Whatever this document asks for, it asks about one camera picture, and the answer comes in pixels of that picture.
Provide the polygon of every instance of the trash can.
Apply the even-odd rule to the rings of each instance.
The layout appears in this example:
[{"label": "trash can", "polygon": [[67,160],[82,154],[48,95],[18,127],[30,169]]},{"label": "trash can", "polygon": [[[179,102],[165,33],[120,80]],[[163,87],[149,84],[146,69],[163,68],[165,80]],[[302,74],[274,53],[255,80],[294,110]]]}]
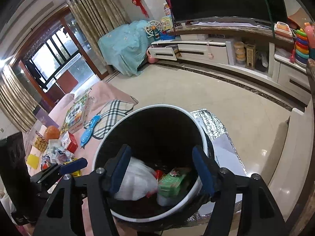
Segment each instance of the trash can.
[{"label": "trash can", "polygon": [[182,214],[184,209],[193,213],[199,209],[202,201],[193,200],[199,194],[202,183],[194,168],[192,150],[194,146],[200,145],[209,157],[213,155],[213,147],[203,128],[189,112],[163,104],[143,107],[127,115],[104,137],[95,154],[93,170],[103,167],[108,159],[115,157],[123,144],[131,147],[133,157],[151,168],[192,168],[193,181],[187,195],[174,207],[158,205],[155,197],[144,197],[137,201],[108,198],[115,217],[131,223],[152,223]]}]

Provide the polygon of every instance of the white rim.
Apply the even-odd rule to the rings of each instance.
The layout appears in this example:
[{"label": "white rim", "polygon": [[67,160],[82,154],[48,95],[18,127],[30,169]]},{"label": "white rim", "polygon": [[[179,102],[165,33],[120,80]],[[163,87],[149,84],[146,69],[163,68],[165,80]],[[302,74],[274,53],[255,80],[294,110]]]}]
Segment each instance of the white rim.
[{"label": "white rim", "polygon": [[[184,110],[183,108],[180,108],[178,106],[173,106],[173,105],[165,105],[165,104],[160,104],[160,105],[151,105],[151,106],[146,106],[146,107],[142,107],[130,114],[128,114],[127,116],[125,116],[124,118],[122,118],[118,123],[116,123],[111,129],[110,131],[108,131],[108,133],[104,136],[102,142],[100,143],[99,147],[97,148],[97,151],[95,153],[95,156],[94,156],[94,159],[93,159],[93,164],[92,164],[92,171],[95,170],[95,163],[96,163],[96,157],[97,157],[97,154],[99,153],[99,150],[100,150],[100,147],[102,146],[102,144],[104,143],[106,137],[117,127],[117,125],[119,123],[121,123],[122,121],[126,120],[127,118],[129,118],[130,116],[132,116],[133,114],[137,113],[137,112],[140,112],[142,110],[145,110],[145,109],[149,109],[149,108],[152,108],[152,107],[169,107],[169,108],[174,108],[174,109],[177,109],[183,113],[185,113],[187,116],[189,116],[193,122],[196,124],[197,128],[199,129],[199,132],[201,134],[201,138],[202,138],[202,143],[203,143],[203,148],[204,148],[204,152],[205,154],[208,156],[208,145],[207,145],[207,139],[206,139],[206,136],[205,136],[205,133],[204,133],[204,130],[202,129],[201,125],[197,122],[197,120],[189,113],[187,112],[186,110]],[[113,210],[111,210],[111,213],[119,218],[119,219],[122,219],[124,221],[128,221],[128,222],[135,222],[135,223],[145,223],[145,222],[151,222],[151,221],[156,221],[156,220],[159,220],[159,219],[162,219],[162,218],[165,218],[165,217],[168,217],[169,215],[177,212],[178,210],[180,210],[190,199],[192,199],[192,197],[194,197],[201,189],[202,187],[202,182],[200,180],[200,178],[198,177],[195,184],[193,185],[192,189],[189,191],[189,193],[186,195],[185,198],[182,199],[182,201],[180,203],[178,203],[175,207],[171,208],[170,210],[166,211],[165,213],[162,213],[158,216],[155,216],[155,217],[151,217],[151,218],[141,218],[141,219],[138,219],[138,218],[128,218],[128,217],[124,217],[116,212],[114,212]]]}]

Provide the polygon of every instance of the teal cloth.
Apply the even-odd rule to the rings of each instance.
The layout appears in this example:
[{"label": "teal cloth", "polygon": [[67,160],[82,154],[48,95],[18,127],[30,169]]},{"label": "teal cloth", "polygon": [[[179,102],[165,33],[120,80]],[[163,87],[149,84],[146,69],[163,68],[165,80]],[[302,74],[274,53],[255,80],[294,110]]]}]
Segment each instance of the teal cloth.
[{"label": "teal cloth", "polygon": [[109,65],[113,65],[123,75],[139,75],[137,69],[145,58],[146,50],[153,42],[145,32],[146,20],[122,25],[102,36],[98,45]]}]

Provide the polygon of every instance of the orange ball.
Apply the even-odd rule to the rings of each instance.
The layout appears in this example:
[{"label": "orange ball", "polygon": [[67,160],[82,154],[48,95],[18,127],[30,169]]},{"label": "orange ball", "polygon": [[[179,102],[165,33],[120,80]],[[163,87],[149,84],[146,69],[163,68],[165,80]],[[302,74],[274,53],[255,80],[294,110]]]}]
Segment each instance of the orange ball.
[{"label": "orange ball", "polygon": [[44,138],[46,141],[49,139],[59,139],[60,137],[60,130],[55,126],[49,126],[44,132]]}]

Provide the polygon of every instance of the yellow sponge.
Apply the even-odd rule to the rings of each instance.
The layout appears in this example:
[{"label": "yellow sponge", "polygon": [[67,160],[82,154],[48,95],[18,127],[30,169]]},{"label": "yellow sponge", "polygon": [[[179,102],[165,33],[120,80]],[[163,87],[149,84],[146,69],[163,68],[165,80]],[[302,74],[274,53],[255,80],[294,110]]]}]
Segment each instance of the yellow sponge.
[{"label": "yellow sponge", "polygon": [[33,155],[33,154],[30,154],[28,157],[27,157],[27,161],[26,163],[28,165],[30,165],[33,169],[37,169],[38,167],[38,164],[39,164],[39,157]]}]

